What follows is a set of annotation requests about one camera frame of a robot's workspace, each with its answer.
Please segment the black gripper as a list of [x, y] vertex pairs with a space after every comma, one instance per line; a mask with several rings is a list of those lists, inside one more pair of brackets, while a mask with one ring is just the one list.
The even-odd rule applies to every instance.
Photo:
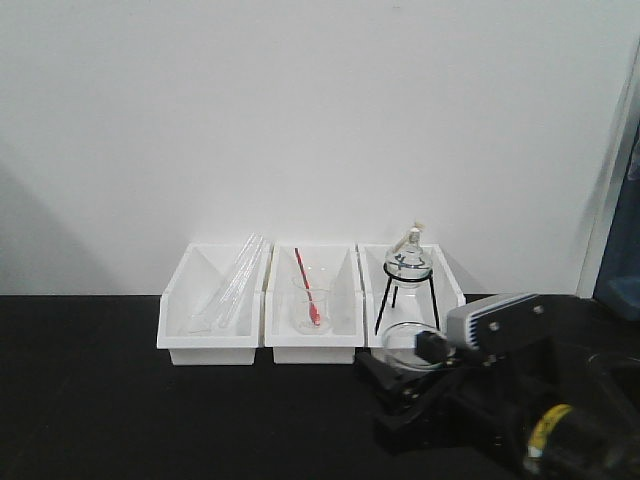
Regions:
[[416, 398], [407, 408], [376, 415], [374, 438], [478, 450], [599, 449], [595, 422], [561, 391], [554, 312], [541, 297], [547, 334], [512, 351], [457, 348], [441, 332], [455, 353], [438, 371], [398, 370], [357, 353], [356, 376], [381, 400]]

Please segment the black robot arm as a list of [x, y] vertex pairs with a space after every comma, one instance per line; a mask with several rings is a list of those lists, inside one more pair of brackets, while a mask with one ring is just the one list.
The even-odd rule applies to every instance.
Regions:
[[405, 358], [359, 353], [377, 394], [377, 440], [393, 453], [469, 447], [523, 479], [635, 479], [639, 428], [605, 423], [561, 390], [552, 309], [500, 294], [411, 322]]

